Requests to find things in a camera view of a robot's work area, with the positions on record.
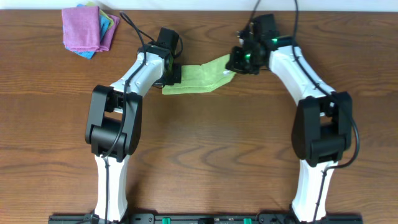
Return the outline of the green microfiber cloth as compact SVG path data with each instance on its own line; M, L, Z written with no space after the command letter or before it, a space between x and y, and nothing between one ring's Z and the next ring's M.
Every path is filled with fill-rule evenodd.
M201 65L183 65L181 83L165 86L163 95L209 93L229 83L235 73L226 69L230 54Z

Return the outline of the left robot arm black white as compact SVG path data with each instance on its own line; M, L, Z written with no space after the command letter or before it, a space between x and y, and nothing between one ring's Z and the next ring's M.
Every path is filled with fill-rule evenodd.
M143 97L155 84L180 82L177 55L175 47L146 44L119 80L94 88L85 132L98 168L93 223L120 223L126 216L127 168L141 136Z

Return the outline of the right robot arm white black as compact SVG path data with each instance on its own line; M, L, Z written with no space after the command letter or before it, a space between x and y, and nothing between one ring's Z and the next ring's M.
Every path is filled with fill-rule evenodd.
M266 40L240 38L226 69L258 74L266 67L284 84L296 104L291 141L300 160L295 198L290 209L299 223L326 221L326 198L334 170L358 132L352 118L352 98L336 92L308 64L291 37Z

